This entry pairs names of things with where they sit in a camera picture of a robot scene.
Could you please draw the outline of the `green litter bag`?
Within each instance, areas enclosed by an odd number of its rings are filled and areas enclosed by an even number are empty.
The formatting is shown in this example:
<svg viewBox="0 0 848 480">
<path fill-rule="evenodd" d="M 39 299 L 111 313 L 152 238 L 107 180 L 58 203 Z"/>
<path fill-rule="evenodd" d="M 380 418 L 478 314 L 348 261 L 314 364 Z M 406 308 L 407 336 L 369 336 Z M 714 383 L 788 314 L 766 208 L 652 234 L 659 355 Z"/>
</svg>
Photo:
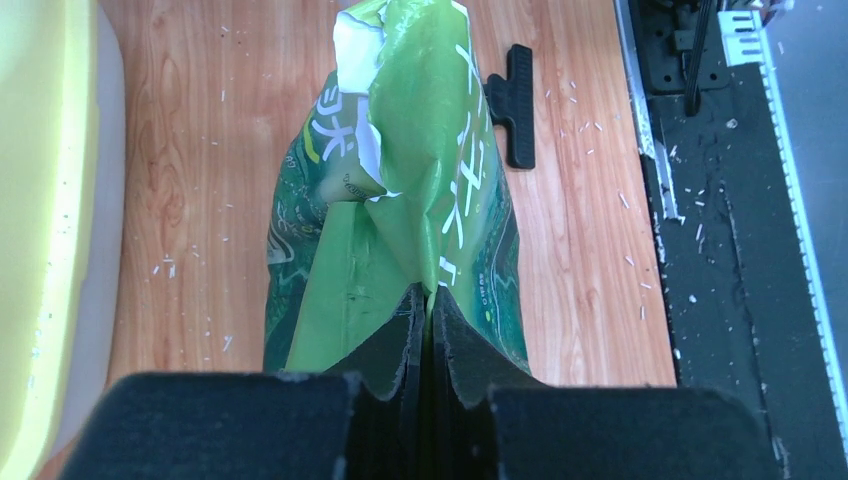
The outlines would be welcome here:
<svg viewBox="0 0 848 480">
<path fill-rule="evenodd" d="M 362 1 L 333 44 L 273 194 L 264 370 L 327 370 L 413 284 L 527 369 L 517 222 L 466 7 Z"/>
</svg>

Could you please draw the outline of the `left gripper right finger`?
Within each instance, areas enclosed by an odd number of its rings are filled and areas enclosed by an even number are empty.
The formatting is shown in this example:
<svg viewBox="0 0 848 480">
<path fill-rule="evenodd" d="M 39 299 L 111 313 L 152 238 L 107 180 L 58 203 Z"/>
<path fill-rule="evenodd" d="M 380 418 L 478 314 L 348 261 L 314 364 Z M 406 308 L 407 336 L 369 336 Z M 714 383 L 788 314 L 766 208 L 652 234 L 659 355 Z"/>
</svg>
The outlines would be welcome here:
<svg viewBox="0 0 848 480">
<path fill-rule="evenodd" d="M 513 364 L 440 288 L 432 312 L 437 479 L 775 479 L 736 399 L 700 388 L 553 387 Z"/>
</svg>

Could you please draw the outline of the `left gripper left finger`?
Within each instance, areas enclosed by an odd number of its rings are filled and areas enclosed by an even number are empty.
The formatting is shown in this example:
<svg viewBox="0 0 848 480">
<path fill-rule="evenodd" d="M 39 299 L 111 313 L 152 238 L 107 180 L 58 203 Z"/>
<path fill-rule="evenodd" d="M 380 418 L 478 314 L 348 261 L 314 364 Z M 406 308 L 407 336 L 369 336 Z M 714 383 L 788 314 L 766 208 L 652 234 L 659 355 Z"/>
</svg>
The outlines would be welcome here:
<svg viewBox="0 0 848 480">
<path fill-rule="evenodd" d="M 323 373 L 142 372 L 99 401 L 64 479 L 413 479 L 425 299 Z"/>
</svg>

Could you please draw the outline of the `black bag clip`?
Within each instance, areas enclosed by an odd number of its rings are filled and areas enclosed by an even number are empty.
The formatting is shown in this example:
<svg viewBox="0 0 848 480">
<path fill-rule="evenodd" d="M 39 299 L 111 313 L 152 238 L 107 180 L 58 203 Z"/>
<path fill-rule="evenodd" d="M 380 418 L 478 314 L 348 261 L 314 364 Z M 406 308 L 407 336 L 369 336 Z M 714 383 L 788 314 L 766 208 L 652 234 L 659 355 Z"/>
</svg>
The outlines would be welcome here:
<svg viewBox="0 0 848 480">
<path fill-rule="evenodd" d="M 484 84 L 492 123 L 506 129 L 506 163 L 518 170 L 533 170 L 535 123 L 533 52 L 513 44 L 506 54 L 507 75 L 490 74 Z"/>
</svg>

